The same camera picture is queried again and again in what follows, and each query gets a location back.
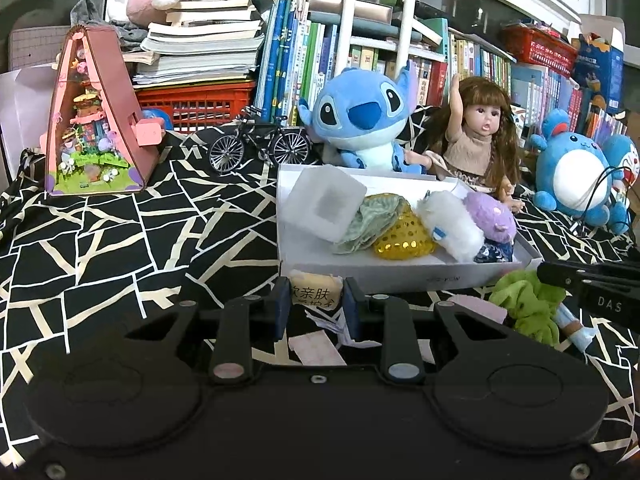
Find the red plastic basket right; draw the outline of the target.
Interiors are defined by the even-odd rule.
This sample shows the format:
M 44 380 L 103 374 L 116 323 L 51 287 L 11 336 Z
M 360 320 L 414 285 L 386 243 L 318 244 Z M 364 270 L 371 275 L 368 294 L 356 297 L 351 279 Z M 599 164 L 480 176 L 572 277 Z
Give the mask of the red plastic basket right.
M 500 40 L 521 63 L 546 66 L 564 77 L 570 77 L 577 50 L 561 37 L 523 24 L 503 27 Z

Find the tissue packet with text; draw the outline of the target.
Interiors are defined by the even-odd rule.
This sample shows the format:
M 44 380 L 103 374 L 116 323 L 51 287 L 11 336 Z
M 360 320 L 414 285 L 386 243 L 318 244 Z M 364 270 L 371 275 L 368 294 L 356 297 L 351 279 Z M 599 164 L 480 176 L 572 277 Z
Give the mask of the tissue packet with text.
M 339 276 L 292 270 L 288 274 L 294 304 L 333 310 L 340 304 L 343 279 Z

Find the brown-haired baby doll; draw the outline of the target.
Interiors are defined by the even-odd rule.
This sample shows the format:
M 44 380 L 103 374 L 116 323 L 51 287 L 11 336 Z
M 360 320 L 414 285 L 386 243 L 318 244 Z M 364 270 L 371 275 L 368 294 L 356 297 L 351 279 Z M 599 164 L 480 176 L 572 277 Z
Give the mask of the brown-haired baby doll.
M 449 103 L 432 115 L 425 150 L 404 151 L 404 162 L 425 172 L 444 168 L 469 186 L 486 188 L 510 211 L 524 203 L 514 197 L 520 182 L 518 134 L 506 92 L 491 80 L 453 76 Z

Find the white foam block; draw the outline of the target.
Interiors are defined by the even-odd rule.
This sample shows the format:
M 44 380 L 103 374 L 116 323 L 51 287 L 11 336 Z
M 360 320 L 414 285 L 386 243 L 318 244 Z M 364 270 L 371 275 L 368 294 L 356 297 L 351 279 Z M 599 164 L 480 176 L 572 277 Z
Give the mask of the white foam block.
M 341 168 L 283 165 L 278 171 L 278 220 L 335 243 L 366 195 L 367 187 Z

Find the light blue small packet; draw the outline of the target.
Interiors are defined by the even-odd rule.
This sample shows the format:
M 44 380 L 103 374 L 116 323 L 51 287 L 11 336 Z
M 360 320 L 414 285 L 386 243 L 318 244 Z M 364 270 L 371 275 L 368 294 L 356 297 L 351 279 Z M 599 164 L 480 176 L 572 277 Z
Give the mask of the light blue small packet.
M 599 333 L 597 328 L 583 326 L 582 322 L 562 302 L 556 308 L 553 321 L 570 343 L 582 353 L 587 351 L 593 339 Z

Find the red plastic basket left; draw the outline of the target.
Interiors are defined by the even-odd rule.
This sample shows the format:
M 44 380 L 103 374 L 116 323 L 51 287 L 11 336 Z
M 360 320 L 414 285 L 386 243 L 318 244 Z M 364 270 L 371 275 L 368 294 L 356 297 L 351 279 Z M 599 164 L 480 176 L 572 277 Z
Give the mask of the red plastic basket left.
M 191 133 L 231 122 L 250 104 L 254 88 L 254 81 L 238 79 L 139 89 L 136 93 L 142 108 L 162 110 L 176 131 Z

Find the red plastic basket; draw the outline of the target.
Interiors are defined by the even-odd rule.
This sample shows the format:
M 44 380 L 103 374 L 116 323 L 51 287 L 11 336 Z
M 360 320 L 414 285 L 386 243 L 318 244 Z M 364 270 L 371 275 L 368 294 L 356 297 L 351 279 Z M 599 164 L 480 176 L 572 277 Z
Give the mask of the red plastic basket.
M 546 66 L 564 77 L 570 77 L 577 50 L 561 37 L 523 24 L 503 27 L 500 40 L 521 63 Z
M 254 88 L 254 81 L 238 79 L 139 89 L 136 93 L 142 108 L 162 110 L 176 131 L 191 133 L 231 122 L 250 104 Z

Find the black white patterned cloth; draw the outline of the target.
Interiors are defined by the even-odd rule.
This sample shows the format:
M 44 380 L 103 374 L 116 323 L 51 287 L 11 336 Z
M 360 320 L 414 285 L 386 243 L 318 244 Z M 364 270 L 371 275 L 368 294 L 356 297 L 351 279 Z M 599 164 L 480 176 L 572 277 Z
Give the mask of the black white patterned cloth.
M 1 466 L 20 466 L 39 448 L 23 396 L 47 356 L 171 307 L 180 292 L 214 308 L 269 292 L 279 273 L 277 169 L 248 155 L 235 172 L 212 174 L 208 144 L 223 131 L 169 133 L 167 158 L 136 194 L 49 197 L 43 157 L 21 154 L 18 176 L 1 193 Z M 544 260 L 635 259 L 628 235 L 574 226 L 516 189 L 525 200 L 518 230 Z M 639 336 L 582 313 L 573 299 L 567 307 L 598 329 L 586 359 L 610 388 L 594 446 L 639 468 Z

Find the yellow sequin pouch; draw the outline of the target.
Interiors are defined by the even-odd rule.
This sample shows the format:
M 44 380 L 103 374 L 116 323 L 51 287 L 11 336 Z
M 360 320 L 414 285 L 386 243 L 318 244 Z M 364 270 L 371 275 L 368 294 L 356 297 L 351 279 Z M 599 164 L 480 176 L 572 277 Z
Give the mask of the yellow sequin pouch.
M 409 260 L 431 255 L 436 243 L 410 204 L 402 198 L 397 219 L 373 243 L 374 254 L 385 260 Z

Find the purple one-eyed plush toy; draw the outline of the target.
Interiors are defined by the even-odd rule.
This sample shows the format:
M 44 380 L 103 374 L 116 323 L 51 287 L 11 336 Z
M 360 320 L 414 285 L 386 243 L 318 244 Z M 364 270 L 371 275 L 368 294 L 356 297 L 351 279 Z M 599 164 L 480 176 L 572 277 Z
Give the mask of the purple one-eyed plush toy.
M 505 204 L 481 192 L 469 192 L 463 203 L 488 240 L 501 244 L 514 242 L 516 223 L 512 211 Z

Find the blue round plush toy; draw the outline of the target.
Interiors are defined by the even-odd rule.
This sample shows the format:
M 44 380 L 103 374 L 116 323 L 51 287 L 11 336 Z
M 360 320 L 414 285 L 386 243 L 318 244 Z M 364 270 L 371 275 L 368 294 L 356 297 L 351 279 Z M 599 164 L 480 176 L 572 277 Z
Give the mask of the blue round plush toy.
M 615 235 L 630 227 L 627 193 L 639 177 L 639 153 L 629 136 L 603 143 L 570 130 L 564 110 L 552 110 L 541 133 L 529 138 L 538 152 L 533 202 Z

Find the stack of horizontal books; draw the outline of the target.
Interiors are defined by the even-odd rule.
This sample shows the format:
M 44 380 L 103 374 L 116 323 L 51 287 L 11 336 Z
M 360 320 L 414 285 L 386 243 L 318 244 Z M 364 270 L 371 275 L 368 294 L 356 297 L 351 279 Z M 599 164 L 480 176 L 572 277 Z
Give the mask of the stack of horizontal books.
M 180 0 L 151 23 L 137 62 L 138 88 L 242 79 L 257 66 L 265 20 L 253 0 Z

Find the green grey cloth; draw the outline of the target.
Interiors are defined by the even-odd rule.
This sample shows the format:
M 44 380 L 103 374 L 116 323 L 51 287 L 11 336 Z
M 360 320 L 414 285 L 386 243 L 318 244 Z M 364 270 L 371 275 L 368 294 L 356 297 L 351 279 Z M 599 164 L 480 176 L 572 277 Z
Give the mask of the green grey cloth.
M 398 220 L 408 202 L 392 193 L 364 198 L 342 238 L 332 244 L 332 252 L 349 255 L 370 248 Z

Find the miniature black bicycle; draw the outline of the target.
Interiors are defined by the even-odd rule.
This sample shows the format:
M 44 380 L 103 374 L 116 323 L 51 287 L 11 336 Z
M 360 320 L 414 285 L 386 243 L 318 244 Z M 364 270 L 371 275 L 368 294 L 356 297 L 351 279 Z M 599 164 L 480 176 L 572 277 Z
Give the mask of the miniature black bicycle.
M 242 166 L 248 152 L 269 167 L 303 164 L 311 155 L 311 140 L 303 127 L 284 126 L 283 119 L 264 119 L 256 106 L 243 107 L 232 120 L 232 129 L 209 145 L 209 167 L 215 174 L 230 174 Z

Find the blue patterned pouch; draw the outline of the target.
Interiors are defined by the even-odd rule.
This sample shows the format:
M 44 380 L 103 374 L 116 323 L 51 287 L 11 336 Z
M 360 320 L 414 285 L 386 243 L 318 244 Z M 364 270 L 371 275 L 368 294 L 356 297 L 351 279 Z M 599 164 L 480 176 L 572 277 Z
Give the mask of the blue patterned pouch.
M 500 243 L 486 238 L 483 246 L 474 257 L 474 261 L 476 263 L 512 262 L 513 244 Z

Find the white pipe frame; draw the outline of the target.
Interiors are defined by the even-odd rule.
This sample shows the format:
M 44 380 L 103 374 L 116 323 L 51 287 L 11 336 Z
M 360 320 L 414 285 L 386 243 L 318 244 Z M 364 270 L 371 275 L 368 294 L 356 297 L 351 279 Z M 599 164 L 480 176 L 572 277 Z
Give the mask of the white pipe frame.
M 396 48 L 396 74 L 406 66 L 409 56 L 411 33 L 413 31 L 414 9 L 416 0 L 404 0 L 402 4 L 402 18 L 400 31 L 396 32 L 399 44 Z M 340 21 L 338 22 L 337 48 L 334 61 L 334 74 L 339 75 L 347 65 L 349 48 L 352 45 L 352 28 L 354 18 L 361 18 L 376 24 L 389 25 L 392 22 L 393 9 L 379 3 L 358 0 L 342 0 Z

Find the blue Stitch plush toy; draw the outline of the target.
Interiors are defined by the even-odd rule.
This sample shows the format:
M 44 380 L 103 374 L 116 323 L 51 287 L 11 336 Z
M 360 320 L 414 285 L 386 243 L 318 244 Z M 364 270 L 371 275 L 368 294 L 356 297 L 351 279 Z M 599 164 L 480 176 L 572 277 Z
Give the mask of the blue Stitch plush toy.
M 422 174 L 420 165 L 406 162 L 397 141 L 412 112 L 410 89 L 407 66 L 396 79 L 347 67 L 324 85 L 314 104 L 299 99 L 298 116 L 342 166 Z

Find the green scrunchie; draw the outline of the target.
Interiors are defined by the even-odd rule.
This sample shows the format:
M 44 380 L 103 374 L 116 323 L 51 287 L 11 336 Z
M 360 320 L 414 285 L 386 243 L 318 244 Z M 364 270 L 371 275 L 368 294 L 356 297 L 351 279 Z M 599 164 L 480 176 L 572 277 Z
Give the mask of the green scrunchie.
M 500 278 L 489 301 L 506 309 L 516 332 L 553 347 L 560 339 L 554 316 L 565 297 L 564 288 L 544 284 L 536 270 L 516 270 Z

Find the pink triangular dollhouse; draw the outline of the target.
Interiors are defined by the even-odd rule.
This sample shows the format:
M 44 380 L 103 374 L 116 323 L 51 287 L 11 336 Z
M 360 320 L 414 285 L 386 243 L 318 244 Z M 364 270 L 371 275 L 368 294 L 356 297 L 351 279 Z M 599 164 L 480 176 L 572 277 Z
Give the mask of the pink triangular dollhouse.
M 51 196 L 137 193 L 160 158 L 166 122 L 146 117 L 118 37 L 76 25 L 65 36 L 51 98 L 44 192 Z

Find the blue cardboard box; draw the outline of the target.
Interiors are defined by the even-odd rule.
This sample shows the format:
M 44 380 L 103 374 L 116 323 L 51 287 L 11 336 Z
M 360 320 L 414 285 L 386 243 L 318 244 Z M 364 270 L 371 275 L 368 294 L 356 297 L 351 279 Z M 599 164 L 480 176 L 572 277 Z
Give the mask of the blue cardboard box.
M 624 52 L 591 34 L 574 38 L 572 46 L 577 50 L 574 81 L 589 88 L 596 103 L 608 114 L 617 114 L 622 102 Z

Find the white fluffy plush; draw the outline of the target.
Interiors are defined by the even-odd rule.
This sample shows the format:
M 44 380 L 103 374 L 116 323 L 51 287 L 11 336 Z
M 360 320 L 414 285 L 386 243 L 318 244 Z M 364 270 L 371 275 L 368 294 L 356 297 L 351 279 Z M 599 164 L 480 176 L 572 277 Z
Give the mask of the white fluffy plush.
M 428 193 L 416 203 L 416 214 L 434 242 L 457 262 L 473 262 L 484 245 L 484 232 L 451 192 Z

